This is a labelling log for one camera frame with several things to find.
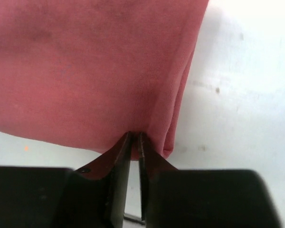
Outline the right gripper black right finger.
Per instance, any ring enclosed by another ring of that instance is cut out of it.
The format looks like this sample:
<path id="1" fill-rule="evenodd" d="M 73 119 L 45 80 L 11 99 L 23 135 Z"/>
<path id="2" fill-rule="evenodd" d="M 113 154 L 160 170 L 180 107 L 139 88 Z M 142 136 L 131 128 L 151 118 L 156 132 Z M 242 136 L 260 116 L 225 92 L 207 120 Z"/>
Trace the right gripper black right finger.
<path id="1" fill-rule="evenodd" d="M 142 220 L 148 228 L 279 228 L 253 170 L 179 170 L 144 133 L 138 137 Z"/>

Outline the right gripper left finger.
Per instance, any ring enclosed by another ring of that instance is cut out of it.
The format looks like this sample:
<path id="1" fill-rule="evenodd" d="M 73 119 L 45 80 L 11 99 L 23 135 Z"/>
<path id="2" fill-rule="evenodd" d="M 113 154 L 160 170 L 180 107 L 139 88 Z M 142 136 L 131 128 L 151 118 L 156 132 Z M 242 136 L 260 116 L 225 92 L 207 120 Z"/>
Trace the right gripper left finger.
<path id="1" fill-rule="evenodd" d="M 85 166 L 0 166 L 0 228 L 123 226 L 133 134 Z"/>

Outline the pink t-shirt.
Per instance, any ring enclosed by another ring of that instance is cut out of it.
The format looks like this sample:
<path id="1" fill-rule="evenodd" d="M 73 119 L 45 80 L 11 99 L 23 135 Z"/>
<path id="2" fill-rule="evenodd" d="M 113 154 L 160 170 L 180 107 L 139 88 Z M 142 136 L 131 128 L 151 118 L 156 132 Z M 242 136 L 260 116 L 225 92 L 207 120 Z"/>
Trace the pink t-shirt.
<path id="1" fill-rule="evenodd" d="M 206 0 L 0 0 L 0 132 L 103 153 L 174 148 Z"/>

